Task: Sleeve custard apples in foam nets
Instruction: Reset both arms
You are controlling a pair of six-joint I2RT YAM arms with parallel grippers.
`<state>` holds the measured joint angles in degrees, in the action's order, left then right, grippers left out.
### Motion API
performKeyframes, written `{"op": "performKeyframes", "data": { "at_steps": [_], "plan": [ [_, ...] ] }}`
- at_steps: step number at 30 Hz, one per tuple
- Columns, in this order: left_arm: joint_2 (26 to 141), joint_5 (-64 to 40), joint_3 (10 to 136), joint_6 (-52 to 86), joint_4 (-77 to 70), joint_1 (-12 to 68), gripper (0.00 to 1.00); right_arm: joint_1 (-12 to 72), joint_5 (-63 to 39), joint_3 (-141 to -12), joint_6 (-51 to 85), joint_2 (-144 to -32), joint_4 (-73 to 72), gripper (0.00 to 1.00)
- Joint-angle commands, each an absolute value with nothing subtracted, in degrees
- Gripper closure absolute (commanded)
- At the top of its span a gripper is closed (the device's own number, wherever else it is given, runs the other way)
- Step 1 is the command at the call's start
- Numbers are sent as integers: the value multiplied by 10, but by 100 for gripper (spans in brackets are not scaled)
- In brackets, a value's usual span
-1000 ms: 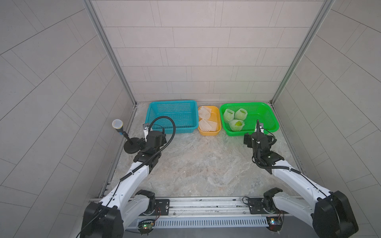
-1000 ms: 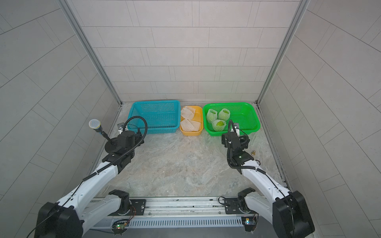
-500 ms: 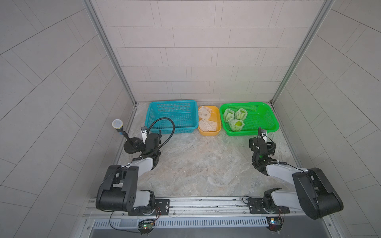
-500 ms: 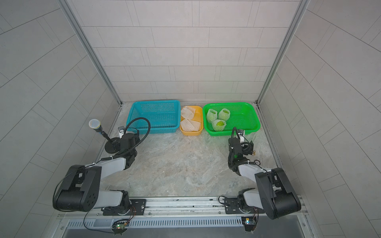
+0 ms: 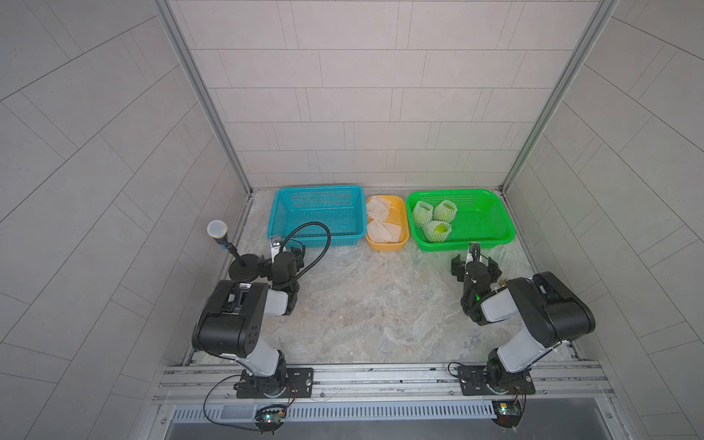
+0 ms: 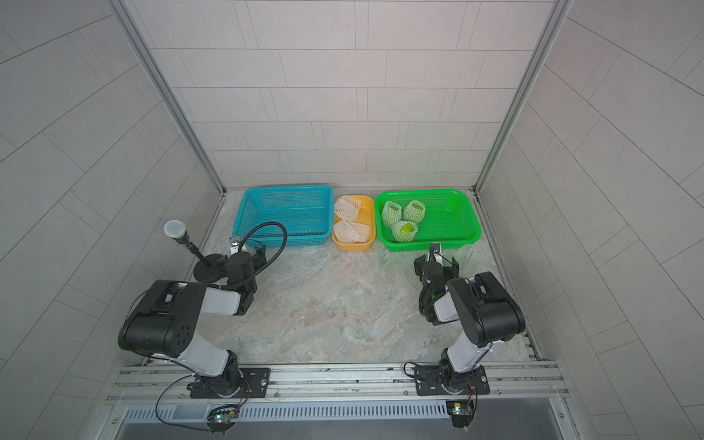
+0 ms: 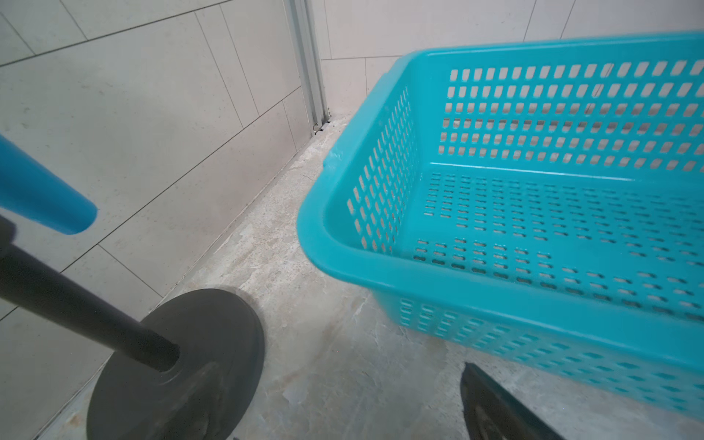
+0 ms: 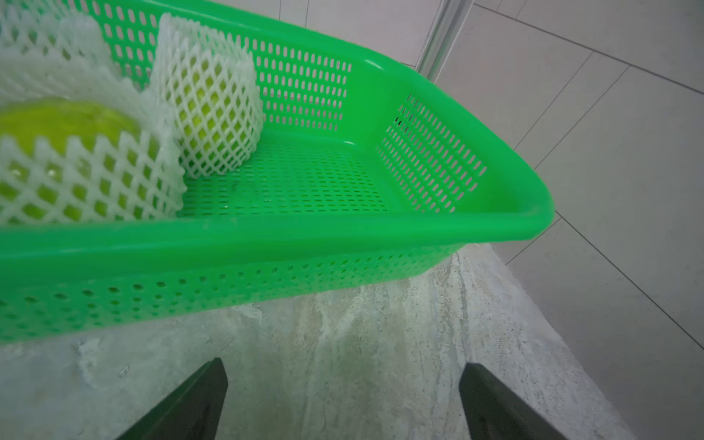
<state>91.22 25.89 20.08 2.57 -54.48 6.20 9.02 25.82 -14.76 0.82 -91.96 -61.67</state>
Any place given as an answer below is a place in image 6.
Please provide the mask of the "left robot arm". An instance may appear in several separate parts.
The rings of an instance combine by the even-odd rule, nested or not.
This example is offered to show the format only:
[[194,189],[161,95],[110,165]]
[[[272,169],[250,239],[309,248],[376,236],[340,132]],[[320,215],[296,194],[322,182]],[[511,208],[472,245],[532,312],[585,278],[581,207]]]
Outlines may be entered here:
[[[282,231],[282,243],[272,258],[266,257],[264,244],[253,253],[246,249],[254,233],[265,227],[278,227]],[[193,398],[243,396],[249,388],[239,368],[238,356],[199,335],[197,322],[201,315],[245,315],[258,290],[256,277],[282,254],[288,231],[274,221],[257,225],[243,238],[236,238],[235,252],[229,257],[204,256],[180,220],[168,221],[164,233],[198,258],[194,267],[196,281],[154,282],[126,315],[118,344],[122,350],[165,359],[190,370],[194,382],[187,389]]]

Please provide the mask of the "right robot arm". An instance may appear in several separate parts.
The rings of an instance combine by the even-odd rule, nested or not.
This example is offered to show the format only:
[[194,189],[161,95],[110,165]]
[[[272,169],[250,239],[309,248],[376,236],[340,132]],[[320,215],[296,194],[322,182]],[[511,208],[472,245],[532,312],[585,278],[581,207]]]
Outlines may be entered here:
[[420,314],[434,326],[454,322],[462,326],[436,366],[414,368],[418,394],[488,394],[481,361],[495,345],[524,333],[522,310],[492,272],[461,277],[457,260],[445,258],[438,243],[414,261],[414,270],[422,284]]

